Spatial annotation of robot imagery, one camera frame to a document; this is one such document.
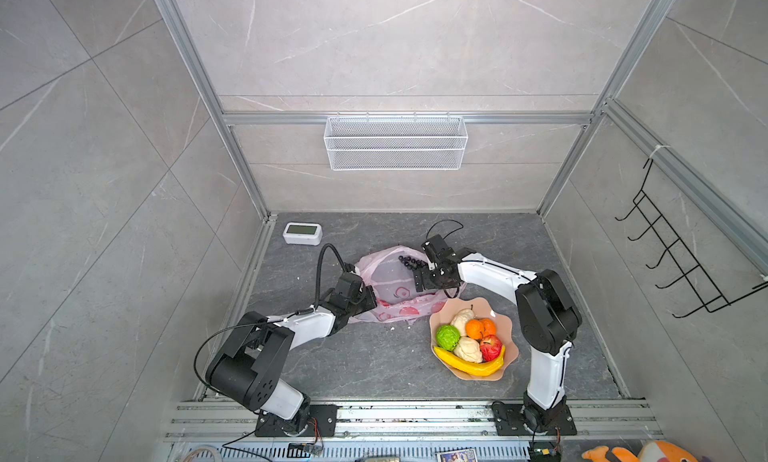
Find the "green fruit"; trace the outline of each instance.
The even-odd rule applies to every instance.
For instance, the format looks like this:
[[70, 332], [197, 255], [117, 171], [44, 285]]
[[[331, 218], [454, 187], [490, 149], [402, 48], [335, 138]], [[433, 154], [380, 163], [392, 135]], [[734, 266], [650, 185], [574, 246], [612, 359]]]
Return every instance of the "green fruit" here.
[[458, 333], [458, 329], [450, 324], [441, 325], [435, 334], [435, 340], [438, 345], [446, 351], [452, 351], [456, 348], [456, 344], [461, 337], [462, 335]]

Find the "pink plastic bag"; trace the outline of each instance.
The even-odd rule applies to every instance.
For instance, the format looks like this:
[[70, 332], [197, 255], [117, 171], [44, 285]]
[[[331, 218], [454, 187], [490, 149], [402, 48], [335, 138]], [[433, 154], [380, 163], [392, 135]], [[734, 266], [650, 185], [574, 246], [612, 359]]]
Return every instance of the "pink plastic bag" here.
[[[351, 323], [394, 323], [434, 314], [446, 304], [448, 296], [441, 290], [418, 293], [413, 272], [400, 262], [399, 256], [411, 256], [427, 262], [427, 257], [410, 247], [397, 246], [365, 256], [355, 265], [363, 282], [373, 287], [375, 309], [350, 318]], [[458, 288], [458, 297], [466, 284]]]

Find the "banana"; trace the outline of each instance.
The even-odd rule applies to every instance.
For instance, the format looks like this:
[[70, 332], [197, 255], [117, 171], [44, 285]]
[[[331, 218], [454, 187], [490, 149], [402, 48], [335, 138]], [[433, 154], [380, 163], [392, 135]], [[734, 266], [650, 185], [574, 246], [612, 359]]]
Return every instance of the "banana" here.
[[497, 358], [490, 362], [483, 362], [481, 364], [476, 362], [467, 362], [459, 357], [456, 357], [451, 352], [446, 351], [444, 348], [433, 347], [432, 350], [435, 351], [435, 355], [437, 355], [441, 361], [447, 363], [451, 367], [456, 368], [462, 372], [466, 372], [470, 375], [485, 377], [486, 375], [493, 374], [495, 371], [498, 371], [500, 368], [502, 368], [504, 365], [504, 352], [506, 352], [507, 348], [502, 346], [502, 353], [499, 354]]

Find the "orange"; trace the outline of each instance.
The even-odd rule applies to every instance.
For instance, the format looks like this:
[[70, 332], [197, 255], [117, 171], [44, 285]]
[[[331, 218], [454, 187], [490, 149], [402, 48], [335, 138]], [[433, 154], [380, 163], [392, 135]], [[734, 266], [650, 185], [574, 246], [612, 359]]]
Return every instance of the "orange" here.
[[482, 323], [482, 335], [496, 335], [496, 324], [491, 319], [480, 319], [478, 322]]
[[470, 339], [475, 339], [478, 341], [483, 338], [483, 324], [477, 319], [469, 321], [465, 327], [465, 330], [467, 331], [467, 337]]

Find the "black wire rack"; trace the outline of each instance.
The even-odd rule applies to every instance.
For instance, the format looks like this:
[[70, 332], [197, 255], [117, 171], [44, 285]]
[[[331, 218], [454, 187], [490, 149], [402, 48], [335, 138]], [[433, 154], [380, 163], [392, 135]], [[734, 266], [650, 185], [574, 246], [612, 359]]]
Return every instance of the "black wire rack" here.
[[[682, 315], [677, 315], [677, 314], [672, 314], [672, 315], [674, 317], [676, 317], [677, 319], [682, 319], [683, 317], [687, 317], [687, 316], [689, 316], [691, 314], [694, 314], [694, 313], [700, 311], [701, 309], [705, 309], [708, 313], [716, 313], [717, 311], [719, 311], [721, 309], [724, 309], [725, 307], [729, 307], [729, 306], [733, 305], [734, 303], [739, 302], [741, 299], [749, 297], [750, 295], [752, 295], [754, 293], [757, 293], [757, 292], [763, 290], [764, 288], [768, 287], [768, 281], [765, 281], [765, 282], [763, 282], [761, 284], [755, 285], [748, 293], [746, 293], [746, 294], [744, 294], [744, 295], [742, 295], [742, 296], [740, 296], [740, 297], [738, 297], [736, 299], [733, 299], [733, 300], [729, 300], [725, 296], [725, 294], [723, 294], [723, 291], [721, 291], [720, 287], [718, 287], [717, 284], [715, 284], [715, 281], [712, 280], [712, 277], [710, 276], [710, 274], [706, 271], [704, 266], [701, 265], [701, 263], [696, 258], [694, 253], [691, 252], [691, 250], [688, 248], [688, 245], [685, 243], [685, 241], [677, 233], [677, 230], [675, 230], [675, 228], [672, 227], [672, 224], [670, 224], [669, 220], [667, 220], [667, 218], [661, 213], [661, 211], [656, 206], [654, 201], [648, 196], [648, 193], [645, 192], [645, 183], [646, 183], [646, 181], [648, 181], [648, 174], [650, 173], [650, 169], [653, 167], [653, 165], [654, 165], [653, 159], [648, 159], [648, 160], [645, 161], [645, 164], [643, 165], [643, 169], [648, 167], [648, 170], [646, 170], [646, 172], [645, 172], [645, 177], [643, 178], [643, 183], [640, 186], [640, 190], [638, 191], [637, 195], [635, 195], [635, 197], [632, 198], [632, 203], [633, 203], [632, 209], [630, 209], [630, 211], [627, 213], [626, 216], [621, 217], [621, 218], [615, 217], [615, 219], [618, 220], [618, 221], [626, 220], [626, 218], [628, 218], [635, 210], [637, 210], [640, 213], [640, 215], [645, 219], [645, 222], [648, 223], [648, 227], [638, 237], [635, 237], [635, 238], [627, 237], [627, 239], [629, 239], [631, 241], [636, 241], [636, 240], [639, 240], [645, 234], [647, 234], [649, 231], [652, 231], [653, 234], [655, 234], [656, 237], [658, 238], [659, 242], [661, 242], [661, 245], [664, 246], [664, 251], [662, 251], [661, 256], [659, 257], [659, 260], [654, 265], [646, 264], [645, 266], [648, 267], [648, 269], [656, 269], [661, 264], [661, 261], [664, 259], [664, 256], [669, 254], [669, 256], [672, 258], [672, 260], [675, 263], [675, 265], [677, 265], [677, 268], [680, 270], [680, 276], [678, 276], [671, 283], [668, 283], [666, 285], [658, 285], [658, 284], [656, 284], [656, 287], [658, 289], [666, 289], [668, 287], [671, 287], [673, 284], [678, 283], [679, 281], [685, 279], [685, 281], [688, 283], [690, 288], [694, 291], [694, 294], [696, 294], [696, 297], [699, 299], [700, 305], [698, 307], [696, 307], [696, 309], [693, 309], [693, 310], [689, 311], [688, 313], [685, 313], [685, 314], [682, 314]], [[656, 210], [656, 212], [658, 213], [658, 216], [654, 217], [653, 220], [651, 220], [651, 217], [648, 217], [648, 214], [646, 214], [646, 212], [643, 211], [643, 208], [640, 207], [640, 203], [642, 203], [643, 201], [647, 201], [654, 208], [654, 210]], [[657, 224], [658, 224], [659, 221], [663, 221], [664, 223], [666, 223], [666, 225], [671, 230], [672, 234], [674, 234], [674, 239], [669, 244], [667, 244], [664, 241], [664, 239], [661, 238], [661, 235], [659, 235], [659, 232], [657, 230]], [[683, 264], [681, 264], [680, 261], [678, 260], [678, 258], [675, 257], [675, 255], [672, 253], [672, 248], [675, 247], [676, 245], [683, 246], [685, 248], [685, 251], [688, 252], [690, 257], [694, 261], [694, 265], [692, 267], [688, 268], [687, 270], [683, 269]], [[701, 294], [699, 294], [699, 291], [696, 288], [696, 285], [693, 282], [691, 282], [691, 280], [689, 278], [689, 275], [691, 275], [696, 270], [701, 271], [706, 276], [706, 278], [709, 280], [709, 282], [712, 284], [712, 286], [714, 287], [714, 291], [715, 291], [716, 295], [715, 295], [715, 297], [713, 299], [710, 299], [707, 302], [704, 301], [704, 299], [701, 297]], [[717, 305], [714, 308], [711, 306], [713, 303], [715, 303], [716, 301], [720, 301], [720, 300], [722, 300], [722, 302], [723, 302], [722, 305]]]

